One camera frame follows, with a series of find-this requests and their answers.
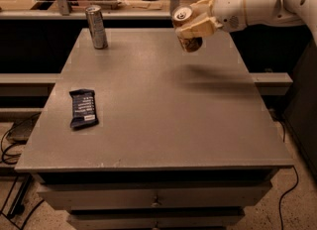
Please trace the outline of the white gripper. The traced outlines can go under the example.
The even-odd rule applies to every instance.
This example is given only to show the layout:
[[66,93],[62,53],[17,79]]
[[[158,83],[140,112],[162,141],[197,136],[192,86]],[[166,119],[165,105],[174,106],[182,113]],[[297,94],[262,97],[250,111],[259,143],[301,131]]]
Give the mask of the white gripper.
[[190,7],[197,17],[175,29],[180,38],[204,38],[221,28],[232,33],[247,27],[244,0],[199,0]]

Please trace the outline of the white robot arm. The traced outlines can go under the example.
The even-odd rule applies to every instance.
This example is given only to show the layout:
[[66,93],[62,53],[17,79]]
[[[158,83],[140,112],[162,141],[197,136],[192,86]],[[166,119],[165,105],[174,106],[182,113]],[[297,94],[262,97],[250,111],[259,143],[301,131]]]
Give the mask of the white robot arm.
[[317,43],[317,0],[200,0],[191,4],[176,34],[184,39],[208,37],[216,30],[237,32],[253,25],[305,25]]

